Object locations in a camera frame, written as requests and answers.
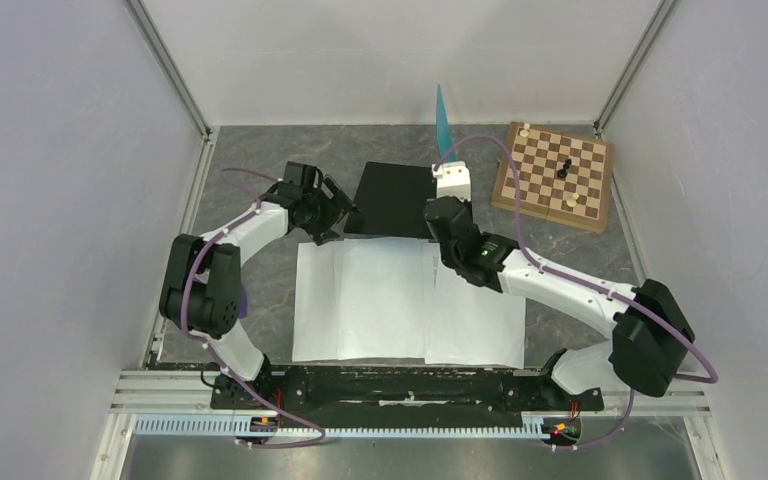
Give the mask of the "black blue file folder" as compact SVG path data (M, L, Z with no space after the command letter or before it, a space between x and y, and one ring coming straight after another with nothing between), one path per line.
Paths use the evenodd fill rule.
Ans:
M432 161L428 166L368 162L362 172L344 232L350 236L431 240L423 217L436 197Z

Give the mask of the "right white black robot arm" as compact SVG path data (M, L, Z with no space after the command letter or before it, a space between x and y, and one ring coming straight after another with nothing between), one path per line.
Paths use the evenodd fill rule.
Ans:
M562 408L577 395L618 383L649 397L667 393L695 334L664 284L610 282L523 252L516 241L481 231L470 207L455 197L430 201L423 217L443 265L466 283L536 301L604 336L600 344L562 350L547 361L537 382L545 405Z

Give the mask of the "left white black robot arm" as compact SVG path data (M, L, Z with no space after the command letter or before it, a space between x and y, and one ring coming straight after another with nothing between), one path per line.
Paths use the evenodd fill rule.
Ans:
M159 298L160 315L194 339L237 380L236 396L251 408L267 405L272 379L240 320L247 308L243 265L262 248L295 230L317 245L338 239L335 226L357 211L351 197L322 171L289 162L251 205L228 223L200 235L180 234L171 244Z

